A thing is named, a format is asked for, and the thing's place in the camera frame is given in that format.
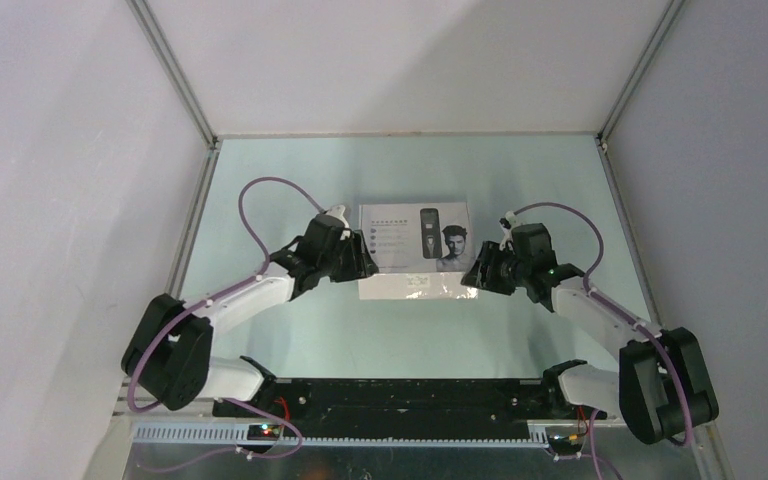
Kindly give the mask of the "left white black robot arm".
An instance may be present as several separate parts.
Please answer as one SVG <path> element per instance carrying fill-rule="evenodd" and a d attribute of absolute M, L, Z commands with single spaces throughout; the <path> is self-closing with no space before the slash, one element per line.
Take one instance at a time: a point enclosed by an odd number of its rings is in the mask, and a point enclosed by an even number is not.
<path fill-rule="evenodd" d="M 355 282 L 379 269 L 364 234 L 339 214 L 319 213 L 305 232 L 269 254 L 251 277 L 187 303 L 169 294 L 153 298 L 121 359 L 133 388 L 157 405 L 177 411 L 200 398 L 231 398 L 252 416 L 276 403 L 267 372 L 254 361 L 213 353 L 217 340 L 278 305 L 316 288 L 320 281 Z"/>

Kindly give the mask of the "white box with black tray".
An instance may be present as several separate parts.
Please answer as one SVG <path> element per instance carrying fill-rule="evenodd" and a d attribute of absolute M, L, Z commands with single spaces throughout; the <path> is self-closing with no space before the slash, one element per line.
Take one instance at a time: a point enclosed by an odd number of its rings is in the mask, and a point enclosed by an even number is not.
<path fill-rule="evenodd" d="M 359 282 L 361 300 L 477 297 L 462 284 L 476 258 L 465 202 L 364 204 L 359 219 L 379 268 Z"/>

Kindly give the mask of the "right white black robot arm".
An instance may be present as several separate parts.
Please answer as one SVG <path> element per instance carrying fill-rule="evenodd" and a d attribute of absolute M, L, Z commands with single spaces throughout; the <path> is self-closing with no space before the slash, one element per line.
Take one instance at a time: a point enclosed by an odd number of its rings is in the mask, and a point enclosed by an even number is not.
<path fill-rule="evenodd" d="M 556 258 L 540 223 L 508 229 L 504 243 L 486 241 L 462 285 L 510 296 L 522 289 L 547 311 L 572 321 L 617 363 L 614 371 L 585 360 L 546 369 L 541 402 L 566 418 L 580 406 L 621 419 L 640 442 L 675 442 L 718 418 L 719 402 L 696 336 L 685 328 L 655 330 L 598 290 L 585 271 Z"/>

